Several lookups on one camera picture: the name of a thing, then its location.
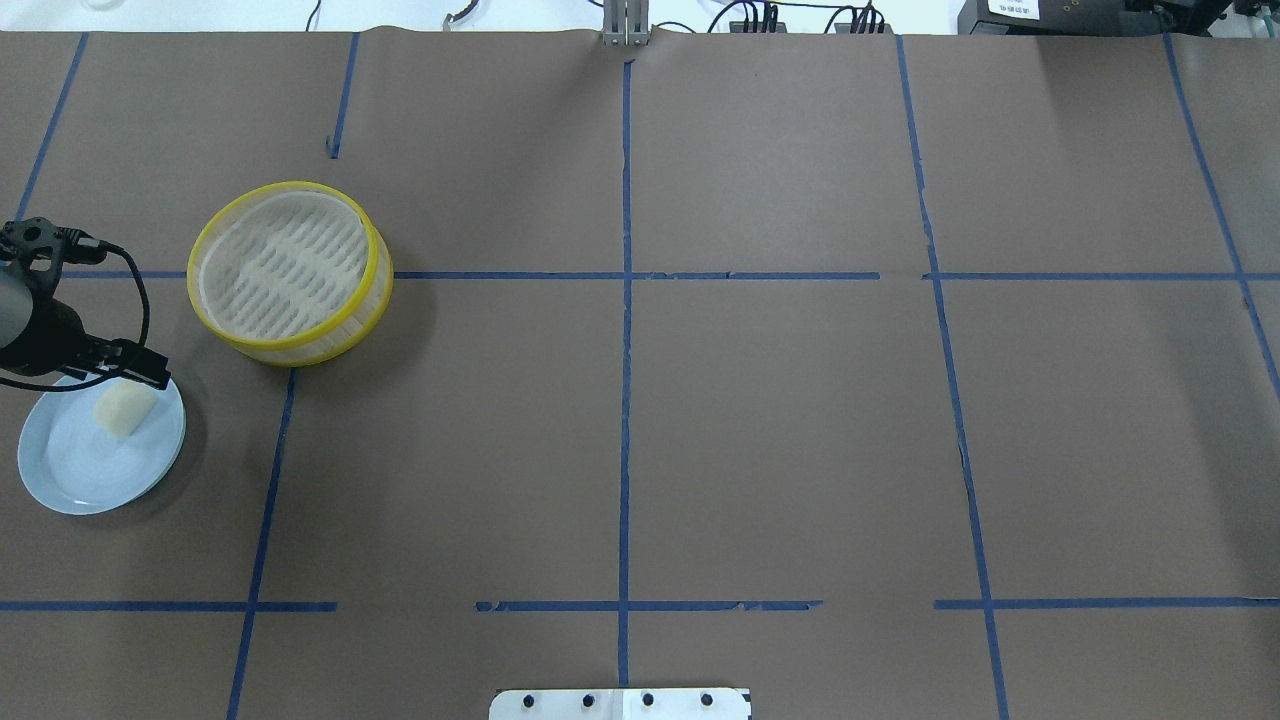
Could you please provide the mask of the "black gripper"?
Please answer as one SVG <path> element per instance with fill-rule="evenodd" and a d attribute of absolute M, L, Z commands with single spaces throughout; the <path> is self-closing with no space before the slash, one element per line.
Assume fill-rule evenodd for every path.
<path fill-rule="evenodd" d="M 26 328 L 3 346 L 1 366 L 24 378 L 114 374 L 154 389 L 166 389 L 172 380 L 168 356 L 136 342 L 88 334 L 79 315 L 56 300 L 35 306 Z"/>

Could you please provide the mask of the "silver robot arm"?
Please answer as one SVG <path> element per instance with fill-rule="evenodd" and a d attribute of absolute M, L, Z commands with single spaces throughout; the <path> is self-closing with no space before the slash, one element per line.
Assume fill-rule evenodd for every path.
<path fill-rule="evenodd" d="M 156 391 L 168 389 L 169 359 L 147 346 L 151 304 L 134 259 L 113 252 L 129 268 L 142 310 L 137 340 L 105 340 L 84 329 L 79 314 L 56 300 L 52 291 L 36 290 L 15 263 L 3 272 L 3 386 L 36 393 L 61 395 L 91 389 L 109 380 L 132 380 Z"/>

